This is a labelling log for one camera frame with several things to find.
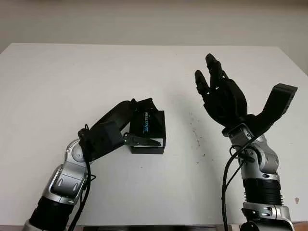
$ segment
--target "black ribbed joint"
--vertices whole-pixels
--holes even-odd
[[[244,179],[243,183],[247,202],[267,205],[282,205],[279,181]]]

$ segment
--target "black cable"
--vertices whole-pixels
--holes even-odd
[[[243,160],[240,164],[240,166],[237,168],[237,170],[233,173],[233,175],[230,177],[230,179],[228,180],[227,184],[226,184],[226,189],[228,187],[228,185],[230,184],[231,180],[233,180],[233,178],[235,177],[236,173],[241,169],[241,167],[243,166],[243,164],[245,163],[245,161]]]
[[[85,162],[86,163],[86,166],[87,166],[87,172],[88,172],[88,176],[87,176],[87,182],[86,182],[86,185],[87,185],[87,188],[86,188],[86,193],[85,193],[85,196],[82,200],[82,202],[80,203],[80,206],[79,206],[79,209],[78,211],[76,212],[75,214],[75,217],[71,223],[71,225],[69,226],[68,230],[67,231],[73,231],[76,224],[77,224],[77,221],[79,220],[80,218],[80,215],[81,215],[81,212],[86,204],[86,201],[87,201],[87,198],[88,198],[88,195],[89,195],[89,192],[90,192],[90,187],[91,187],[91,167],[90,167],[90,163],[88,161]]]
[[[222,219],[223,219],[223,226],[224,230],[228,231],[228,222],[227,222],[227,213],[226,213],[226,190],[227,190],[227,175],[229,167],[232,161],[242,152],[244,151],[253,141],[255,141],[259,136],[256,135],[246,144],[244,144],[238,151],[236,151],[227,161],[224,172],[223,172],[223,179],[222,179],[222,191],[221,191],[221,210],[222,210]]]
[[[241,146],[240,145],[232,145],[231,147],[230,147],[230,149],[229,149],[229,153],[230,153],[230,155],[232,156],[233,154],[232,154],[232,149],[233,148],[241,148]]]

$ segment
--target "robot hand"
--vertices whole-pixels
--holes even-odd
[[[80,199],[79,209],[68,229],[73,231],[90,192],[92,161],[126,144],[129,146],[160,146],[160,142],[137,137],[121,130],[134,113],[157,111],[151,98],[143,101],[123,101],[89,129],[78,132],[79,139],[69,143],[65,161],[50,178],[43,195],[23,231],[64,231],[69,215]]]
[[[273,227],[294,230],[288,207],[282,206],[278,157],[268,147],[263,133],[286,112],[297,88],[281,83],[274,86],[263,111],[258,115],[247,114],[247,102],[241,89],[228,78],[213,55],[208,54],[205,60],[211,75],[210,87],[201,71],[197,70],[197,90],[202,95],[206,111],[225,127],[223,135],[230,138],[231,148],[237,150],[227,162],[223,175],[221,200],[225,231],[228,230],[225,192],[236,173],[228,183],[226,180],[228,168],[237,156],[247,200],[242,209],[247,223],[241,230],[263,231]]]

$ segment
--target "cable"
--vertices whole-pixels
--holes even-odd
[[[77,224],[77,221],[79,220],[80,218],[80,215],[81,215],[81,212],[86,204],[86,201],[87,201],[87,198],[88,198],[88,195],[89,195],[89,192],[90,192],[90,187],[91,187],[91,168],[90,168],[90,163],[88,161],[86,161],[86,166],[87,166],[87,172],[88,172],[88,176],[87,176],[87,182],[86,182],[86,185],[87,185],[87,188],[86,188],[86,193],[85,193],[85,196],[82,200],[82,202],[80,203],[80,206],[79,206],[79,209],[78,211],[76,212],[75,214],[75,217],[71,223],[71,225],[69,226],[68,230],[67,231],[73,231],[76,224]]]
[[[85,124],[85,129],[89,130],[89,127],[87,124]],[[71,223],[71,225],[69,226],[68,230],[67,231],[73,231],[76,224],[77,224],[77,221],[79,220],[80,218],[80,215],[82,213],[82,210],[86,204],[86,201],[87,201],[87,198],[88,198],[88,195],[90,193],[90,187],[91,187],[91,167],[90,167],[90,162],[89,160],[86,158],[85,154],[86,153],[83,153],[84,154],[84,158],[85,158],[85,163],[86,163],[86,166],[87,166],[87,181],[86,181],[86,189],[83,189],[83,191],[85,190],[86,193],[85,193],[85,196],[84,198],[82,199],[82,194],[83,194],[83,191],[81,192],[81,195],[80,195],[80,205],[79,205],[79,209],[78,211],[76,212],[75,216],[74,216],[74,219]]]
[[[244,144],[238,151],[236,151],[227,161],[224,172],[223,172],[223,179],[222,179],[222,191],[221,191],[221,210],[222,210],[222,219],[223,219],[223,226],[224,230],[228,231],[228,222],[227,222],[227,213],[226,213],[226,190],[227,190],[227,175],[229,167],[232,161],[242,152],[244,151],[253,141],[255,141],[259,136],[256,135],[246,144]]]
[[[233,173],[233,175],[231,176],[231,178],[228,180],[227,184],[226,184],[226,189],[228,187],[228,185],[230,184],[231,180],[233,180],[233,178],[235,177],[236,173],[241,169],[241,167],[243,166],[243,164],[245,163],[245,161],[243,160],[240,164],[240,166],[237,168],[237,170]]]

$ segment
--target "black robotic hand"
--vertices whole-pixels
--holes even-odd
[[[263,111],[258,115],[247,114],[247,102],[241,89],[228,78],[212,54],[208,54],[205,60],[211,76],[210,87],[201,71],[197,70],[197,90],[202,95],[208,114],[225,127],[225,136],[239,124],[245,124],[255,135],[264,133],[286,112],[296,93],[296,87],[277,84]]]

